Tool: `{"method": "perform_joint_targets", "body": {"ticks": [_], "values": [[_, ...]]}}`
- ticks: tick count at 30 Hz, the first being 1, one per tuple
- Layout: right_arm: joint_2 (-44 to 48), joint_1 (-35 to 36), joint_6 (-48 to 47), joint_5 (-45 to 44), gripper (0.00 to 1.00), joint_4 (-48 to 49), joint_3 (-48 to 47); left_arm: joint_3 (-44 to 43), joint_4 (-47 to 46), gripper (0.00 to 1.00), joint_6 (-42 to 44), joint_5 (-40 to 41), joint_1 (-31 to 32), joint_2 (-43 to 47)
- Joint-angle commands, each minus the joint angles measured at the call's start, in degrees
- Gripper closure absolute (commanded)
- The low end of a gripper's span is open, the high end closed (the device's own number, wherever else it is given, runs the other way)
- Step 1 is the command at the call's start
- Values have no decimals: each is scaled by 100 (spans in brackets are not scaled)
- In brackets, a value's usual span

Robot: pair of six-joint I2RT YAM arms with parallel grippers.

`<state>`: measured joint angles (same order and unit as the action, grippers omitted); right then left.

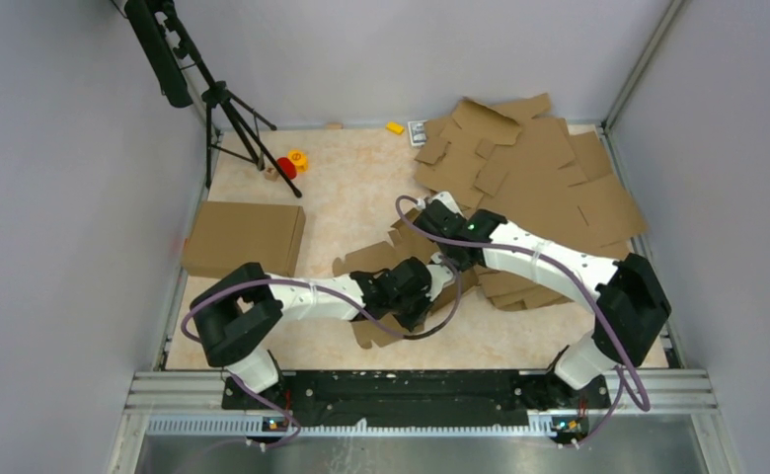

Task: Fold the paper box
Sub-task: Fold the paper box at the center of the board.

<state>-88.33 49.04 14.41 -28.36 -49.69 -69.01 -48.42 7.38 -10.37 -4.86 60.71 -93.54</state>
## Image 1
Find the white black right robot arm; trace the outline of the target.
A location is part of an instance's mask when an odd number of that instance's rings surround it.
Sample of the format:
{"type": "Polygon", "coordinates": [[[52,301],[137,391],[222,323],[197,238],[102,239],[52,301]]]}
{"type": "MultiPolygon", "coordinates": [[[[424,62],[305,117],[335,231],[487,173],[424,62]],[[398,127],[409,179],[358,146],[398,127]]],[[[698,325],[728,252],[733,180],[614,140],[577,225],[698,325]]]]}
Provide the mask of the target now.
{"type": "Polygon", "coordinates": [[[525,278],[593,313],[593,329],[561,352],[545,380],[548,399],[559,407],[571,407],[586,385],[614,366],[640,366],[671,314],[652,264],[641,255],[591,255],[484,209],[465,217],[448,193],[422,199],[416,208],[419,233],[461,268],[525,278]]]}

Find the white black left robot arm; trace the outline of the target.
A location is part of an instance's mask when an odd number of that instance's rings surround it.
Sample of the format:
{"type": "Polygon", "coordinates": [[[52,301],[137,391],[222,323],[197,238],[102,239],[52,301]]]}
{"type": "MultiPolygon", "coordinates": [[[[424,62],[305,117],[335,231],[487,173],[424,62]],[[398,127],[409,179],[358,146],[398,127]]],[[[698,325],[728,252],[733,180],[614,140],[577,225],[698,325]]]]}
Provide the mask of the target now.
{"type": "Polygon", "coordinates": [[[454,280],[444,264],[417,258],[384,271],[332,278],[281,277],[247,263],[191,303],[185,323],[194,329],[187,335],[201,344],[209,366],[228,371],[255,405],[270,408],[281,399],[283,383],[262,342],[278,323],[361,320],[403,336],[424,322],[454,280]]]}

